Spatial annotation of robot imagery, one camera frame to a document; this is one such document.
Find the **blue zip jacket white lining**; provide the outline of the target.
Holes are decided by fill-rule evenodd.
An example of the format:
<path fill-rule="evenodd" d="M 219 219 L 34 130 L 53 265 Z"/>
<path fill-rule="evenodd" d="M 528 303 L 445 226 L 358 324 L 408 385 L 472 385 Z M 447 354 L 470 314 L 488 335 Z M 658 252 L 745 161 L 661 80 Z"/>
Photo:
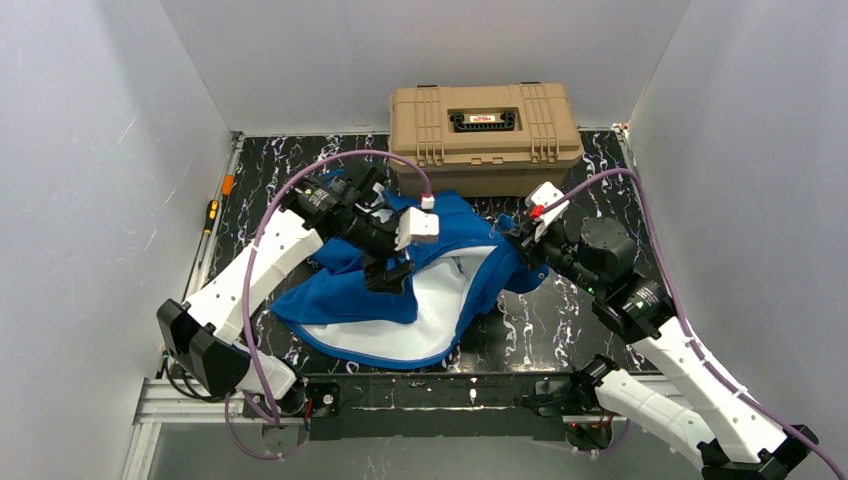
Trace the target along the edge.
<path fill-rule="evenodd" d="M 548 277 L 457 192 L 436 194 L 434 212 L 439 239 L 409 248 L 414 270 L 402 294 L 367 290 L 362 253 L 333 238 L 312 257 L 318 271 L 274 300 L 272 313 L 325 355 L 411 370 L 441 362 L 503 291 L 528 293 Z"/>

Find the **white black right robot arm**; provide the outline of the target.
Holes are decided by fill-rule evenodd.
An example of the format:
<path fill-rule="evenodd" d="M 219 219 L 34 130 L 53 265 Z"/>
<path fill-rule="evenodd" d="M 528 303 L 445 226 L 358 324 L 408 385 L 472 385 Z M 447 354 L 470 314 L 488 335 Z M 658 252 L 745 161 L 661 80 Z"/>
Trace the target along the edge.
<path fill-rule="evenodd" d="M 686 402 L 600 354 L 572 373 L 555 399 L 624 415 L 705 479 L 785 479 L 810 454 L 818 440 L 807 426 L 794 435 L 747 404 L 740 386 L 728 389 L 707 370 L 705 347 L 685 333 L 666 288 L 636 270 L 636 242 L 618 221 L 590 218 L 575 236 L 561 222 L 538 234 L 542 225 L 502 216 L 497 229 L 529 266 L 547 266 L 589 293 L 601 323 L 662 371 Z"/>

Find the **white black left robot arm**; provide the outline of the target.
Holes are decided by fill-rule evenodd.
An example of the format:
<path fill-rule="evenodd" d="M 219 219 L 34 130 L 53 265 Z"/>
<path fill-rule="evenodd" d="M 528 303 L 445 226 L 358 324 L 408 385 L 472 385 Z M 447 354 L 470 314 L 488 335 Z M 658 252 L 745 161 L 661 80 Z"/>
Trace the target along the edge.
<path fill-rule="evenodd" d="M 183 301 L 165 300 L 156 311 L 165 350 L 213 398 L 236 390 L 268 394 L 281 402 L 298 375 L 284 361 L 247 345 L 245 323 L 292 271 L 339 238 L 362 254 L 370 292 L 399 295 L 412 265 L 397 247 L 395 215 L 386 206 L 386 176 L 364 161 L 328 177 L 305 175 L 273 208 L 250 243 L 206 286 Z"/>

